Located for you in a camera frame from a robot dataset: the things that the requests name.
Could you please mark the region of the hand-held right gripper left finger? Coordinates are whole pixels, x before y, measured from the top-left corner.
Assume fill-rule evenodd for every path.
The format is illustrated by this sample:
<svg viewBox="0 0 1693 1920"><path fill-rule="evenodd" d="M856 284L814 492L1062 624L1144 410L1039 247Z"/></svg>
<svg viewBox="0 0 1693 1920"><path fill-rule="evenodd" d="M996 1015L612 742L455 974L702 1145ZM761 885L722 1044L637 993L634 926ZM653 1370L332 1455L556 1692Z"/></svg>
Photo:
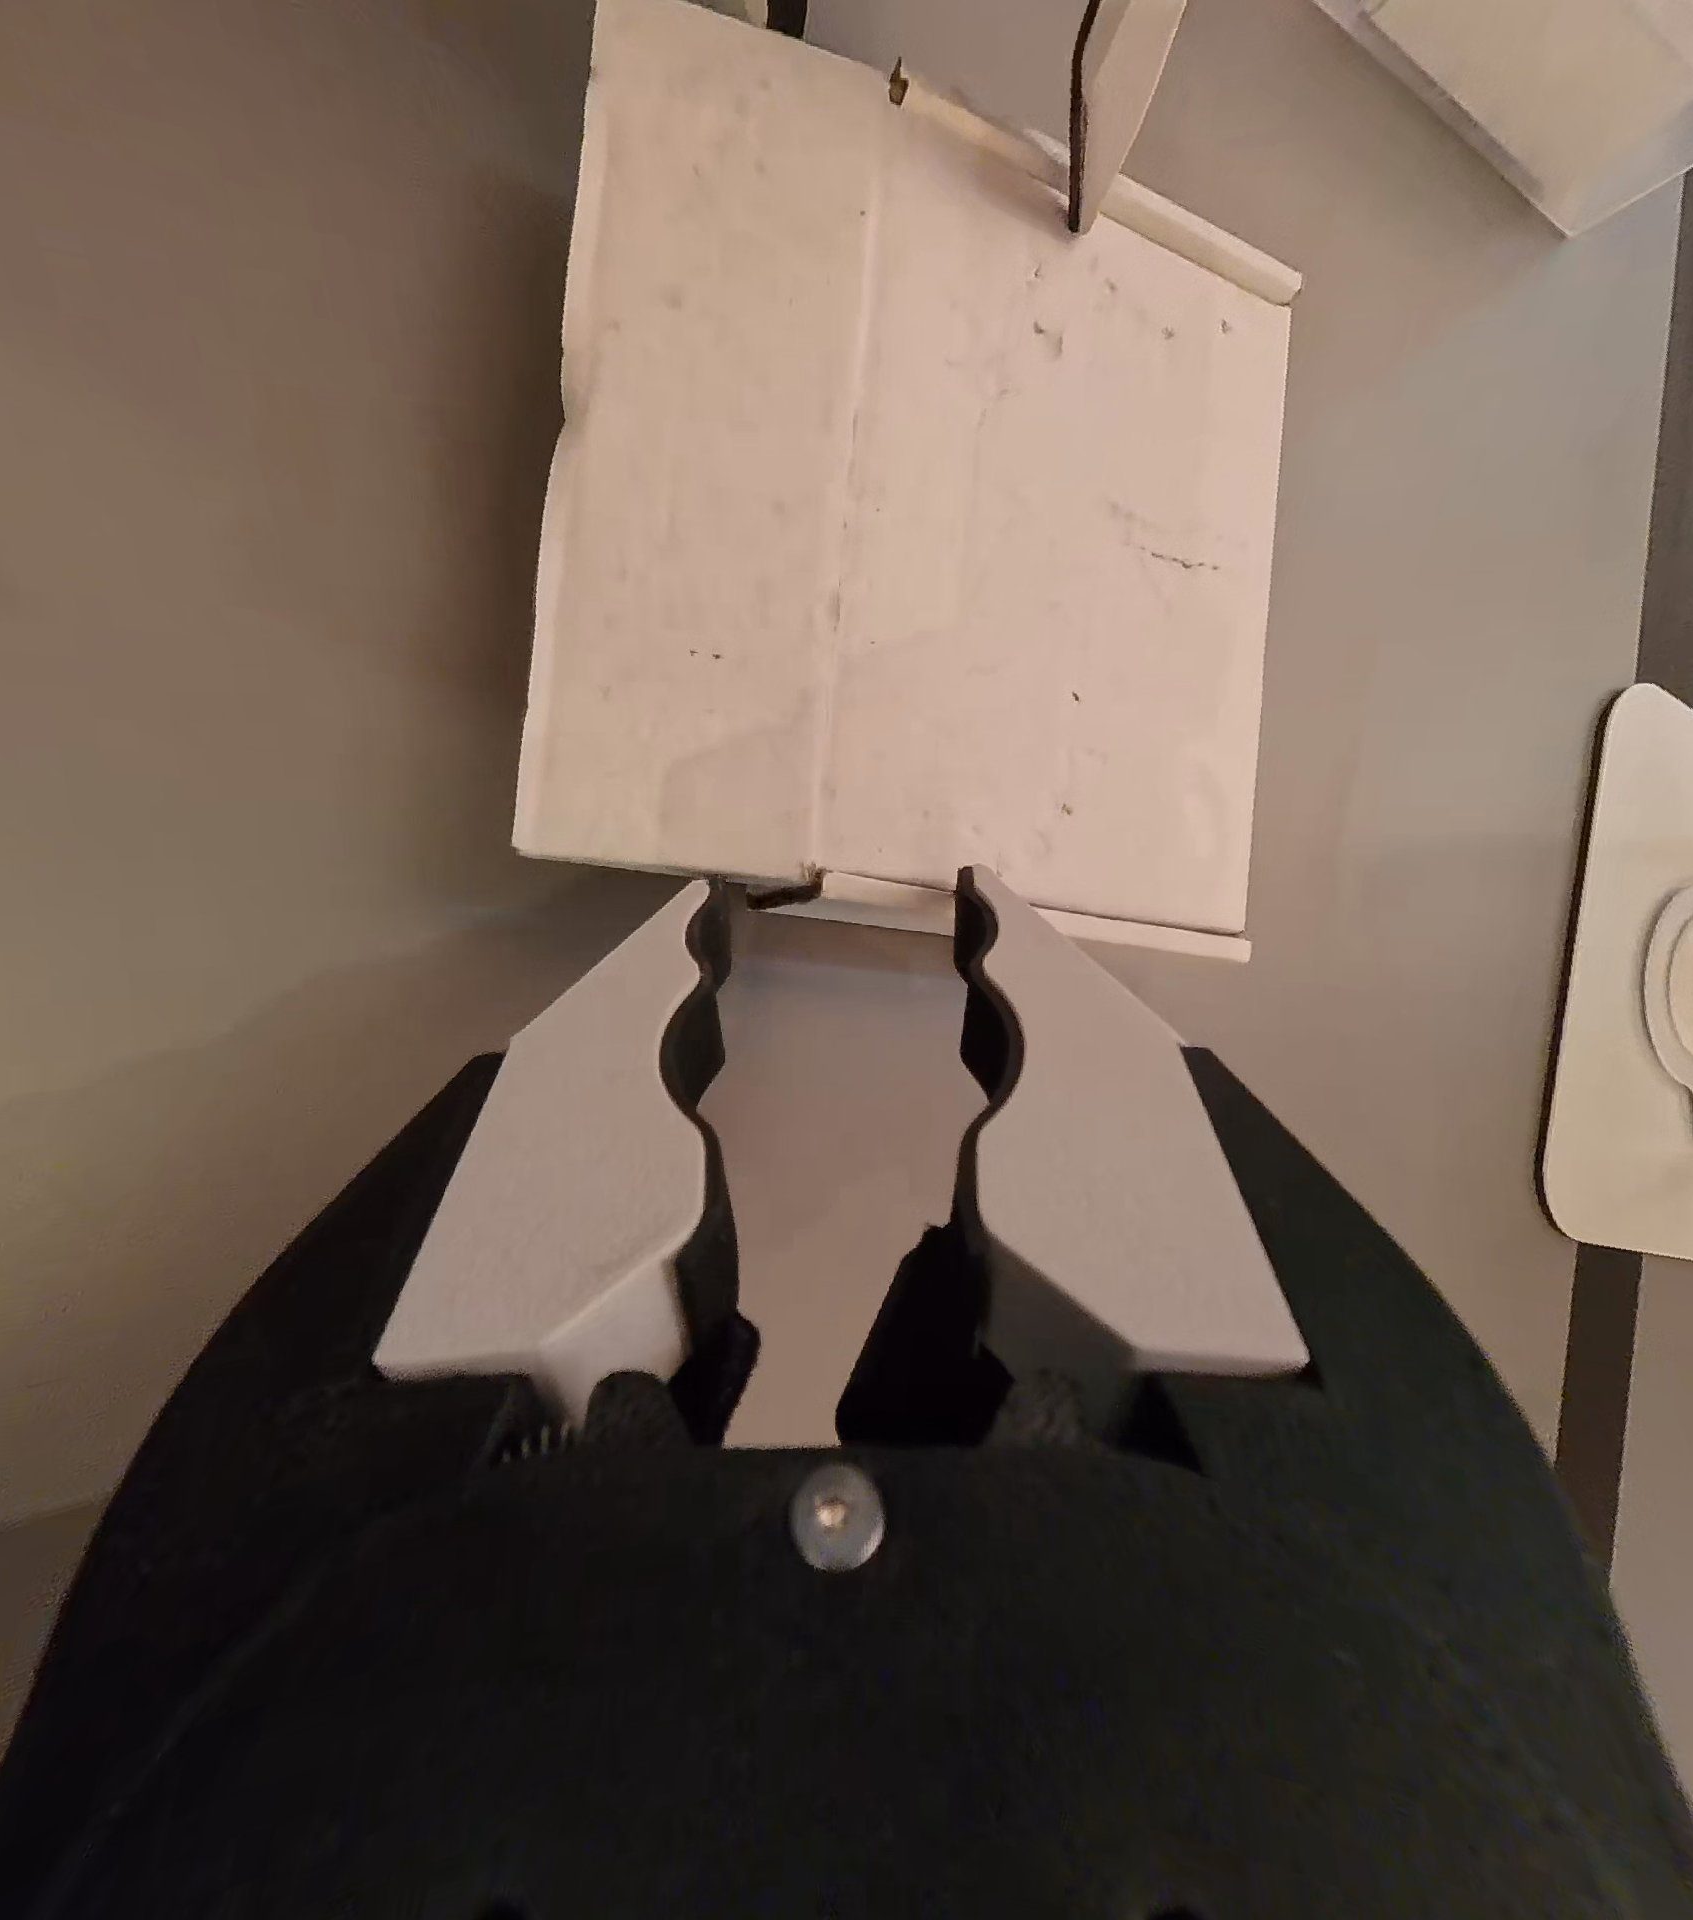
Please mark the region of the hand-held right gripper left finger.
<svg viewBox="0 0 1693 1920"><path fill-rule="evenodd" d="M617 1376L722 1444L761 1355L702 1115L730 901L689 882L509 1044L380 1333L395 1384L524 1381L578 1429Z"/></svg>

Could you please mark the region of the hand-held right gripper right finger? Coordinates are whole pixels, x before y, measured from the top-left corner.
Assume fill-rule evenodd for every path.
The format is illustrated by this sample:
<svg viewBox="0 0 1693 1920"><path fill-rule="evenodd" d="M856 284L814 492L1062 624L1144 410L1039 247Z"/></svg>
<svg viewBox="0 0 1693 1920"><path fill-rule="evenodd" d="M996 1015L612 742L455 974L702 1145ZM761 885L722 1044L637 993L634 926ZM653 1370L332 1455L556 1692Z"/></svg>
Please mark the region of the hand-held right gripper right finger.
<svg viewBox="0 0 1693 1920"><path fill-rule="evenodd" d="M1177 1033L989 867L959 876L956 970L984 1109L838 1440L1185 1450L1170 1378L1301 1378L1306 1340Z"/></svg>

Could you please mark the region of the clear plastic bin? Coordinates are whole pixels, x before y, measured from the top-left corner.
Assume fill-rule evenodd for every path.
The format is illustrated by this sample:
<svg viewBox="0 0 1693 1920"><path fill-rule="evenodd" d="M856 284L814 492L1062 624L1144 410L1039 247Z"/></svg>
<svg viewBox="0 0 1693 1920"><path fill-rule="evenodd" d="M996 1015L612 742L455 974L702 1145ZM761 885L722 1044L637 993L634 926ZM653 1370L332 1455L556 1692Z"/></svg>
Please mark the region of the clear plastic bin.
<svg viewBox="0 0 1693 1920"><path fill-rule="evenodd" d="M1561 236L1693 170L1693 4L1320 4Z"/></svg>

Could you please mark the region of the white cardboard box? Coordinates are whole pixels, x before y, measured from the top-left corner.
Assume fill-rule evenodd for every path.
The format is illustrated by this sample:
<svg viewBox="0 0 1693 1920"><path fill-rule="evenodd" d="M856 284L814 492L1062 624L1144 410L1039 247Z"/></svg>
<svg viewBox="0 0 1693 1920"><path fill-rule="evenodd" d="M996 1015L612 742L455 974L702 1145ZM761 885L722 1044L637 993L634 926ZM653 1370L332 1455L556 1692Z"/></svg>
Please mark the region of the white cardboard box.
<svg viewBox="0 0 1693 1920"><path fill-rule="evenodd" d="M514 849L1246 961L1301 276L697 4L593 10Z"/></svg>

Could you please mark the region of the white sign stand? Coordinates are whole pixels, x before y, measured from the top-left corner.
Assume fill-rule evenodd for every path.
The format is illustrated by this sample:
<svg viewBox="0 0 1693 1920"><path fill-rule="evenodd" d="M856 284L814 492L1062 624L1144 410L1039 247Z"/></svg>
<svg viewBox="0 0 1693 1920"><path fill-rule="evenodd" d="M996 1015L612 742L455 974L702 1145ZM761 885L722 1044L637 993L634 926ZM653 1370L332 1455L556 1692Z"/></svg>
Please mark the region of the white sign stand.
<svg viewBox="0 0 1693 1920"><path fill-rule="evenodd" d="M1693 1263L1693 709L1608 709L1539 1140L1550 1222L1585 1247Z"/></svg>

